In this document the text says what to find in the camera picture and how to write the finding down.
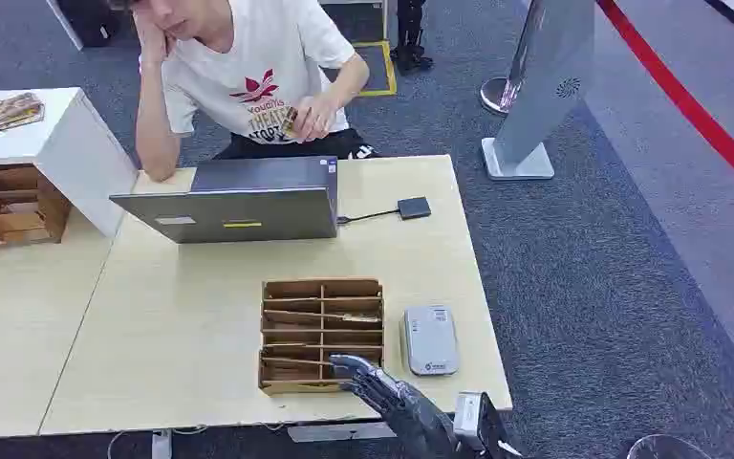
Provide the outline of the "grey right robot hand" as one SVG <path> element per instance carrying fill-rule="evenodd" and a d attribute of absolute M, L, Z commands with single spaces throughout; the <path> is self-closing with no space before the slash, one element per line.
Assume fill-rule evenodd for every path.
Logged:
<path fill-rule="evenodd" d="M 335 375 L 343 390 L 359 397 L 395 433 L 409 458 L 475 458 L 462 444 L 453 422 L 416 387 L 389 376 L 364 358 L 332 354 Z"/>

